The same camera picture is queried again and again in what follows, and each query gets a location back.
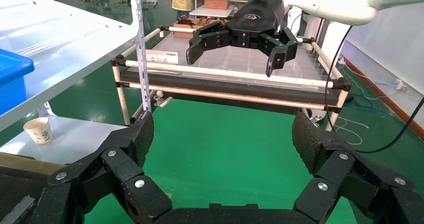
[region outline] silver bolt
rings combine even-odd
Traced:
[[[329,187],[325,183],[318,183],[318,188],[323,191],[327,191],[329,189]]]
[[[145,182],[143,180],[138,180],[138,181],[135,182],[136,188],[141,188],[144,185],[145,185]]]
[[[397,183],[399,183],[399,184],[401,184],[401,185],[405,185],[406,184],[405,180],[403,180],[402,178],[394,178],[394,181],[397,182]]]
[[[59,173],[56,175],[56,180],[62,180],[66,177],[66,173]]]
[[[341,159],[345,159],[345,160],[349,159],[349,157],[346,154],[343,154],[343,153],[339,154],[339,157]]]
[[[156,95],[159,96],[159,97],[161,97],[161,98],[164,96],[164,94],[163,94],[162,91],[157,91],[156,92]]]
[[[115,156],[116,154],[117,154],[117,152],[115,150],[112,150],[112,151],[110,151],[110,152],[107,153],[107,155],[109,157]]]

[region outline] white shelf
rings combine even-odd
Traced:
[[[235,6],[231,4],[228,7],[228,9],[214,9],[214,8],[205,8],[205,5],[202,5],[199,8],[191,11],[190,15],[226,18],[233,11],[234,7]]]
[[[23,131],[0,147],[0,152],[33,157],[44,162],[68,164],[93,153],[111,131],[126,128],[72,118],[47,117],[53,137],[51,142],[36,144]]]
[[[0,0],[0,48],[28,57],[28,100],[0,116],[0,131],[133,45],[127,25],[53,0]]]

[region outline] white paper cup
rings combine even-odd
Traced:
[[[46,117],[36,118],[26,122],[23,129],[38,144],[45,144],[53,139],[49,119]]]

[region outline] blue plastic bin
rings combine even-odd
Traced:
[[[0,115],[27,99],[23,78],[34,69],[31,59],[0,49]]]

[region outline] white label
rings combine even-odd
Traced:
[[[178,65],[178,53],[160,50],[146,50],[147,61]]]

